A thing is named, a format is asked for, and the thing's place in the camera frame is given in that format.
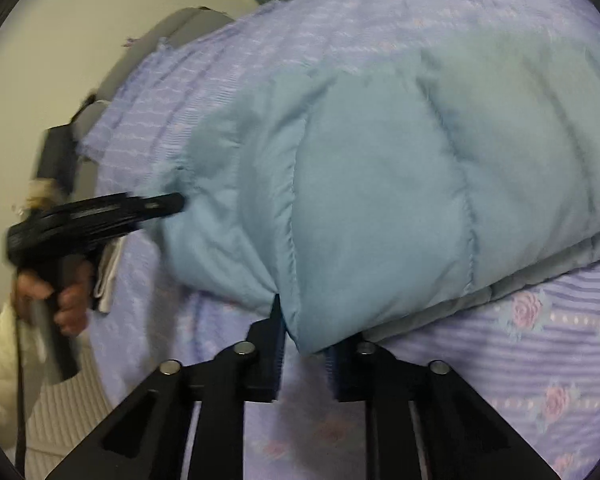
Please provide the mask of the white sleeve left forearm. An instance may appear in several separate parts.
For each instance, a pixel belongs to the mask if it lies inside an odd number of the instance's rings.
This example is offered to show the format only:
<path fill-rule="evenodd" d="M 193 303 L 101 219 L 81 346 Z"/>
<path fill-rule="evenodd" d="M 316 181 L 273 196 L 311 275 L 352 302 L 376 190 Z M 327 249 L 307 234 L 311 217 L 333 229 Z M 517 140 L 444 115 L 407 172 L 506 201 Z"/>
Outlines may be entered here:
<path fill-rule="evenodd" d="M 0 447 L 4 451 L 12 450 L 17 442 L 18 430 L 18 318 L 9 302 L 5 302 L 0 313 Z M 38 377 L 38 348 L 35 331 L 30 327 L 20 330 L 21 361 L 23 371 L 23 415 L 28 422 L 38 395 L 40 378 Z"/>

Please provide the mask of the left hand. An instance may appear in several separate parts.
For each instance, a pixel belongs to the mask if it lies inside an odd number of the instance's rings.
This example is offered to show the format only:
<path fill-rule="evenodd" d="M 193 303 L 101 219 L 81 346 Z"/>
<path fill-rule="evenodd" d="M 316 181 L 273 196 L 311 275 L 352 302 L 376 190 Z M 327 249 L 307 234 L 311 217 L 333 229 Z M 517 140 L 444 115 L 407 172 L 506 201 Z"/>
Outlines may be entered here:
<path fill-rule="evenodd" d="M 93 267 L 82 260 L 71 275 L 69 286 L 58 294 L 58 311 L 54 321 L 65 336 L 78 336 L 88 325 L 91 307 Z M 54 290 L 35 273 L 20 271 L 12 285 L 10 303 L 18 318 L 33 325 L 31 306 L 34 300 L 46 300 Z"/>

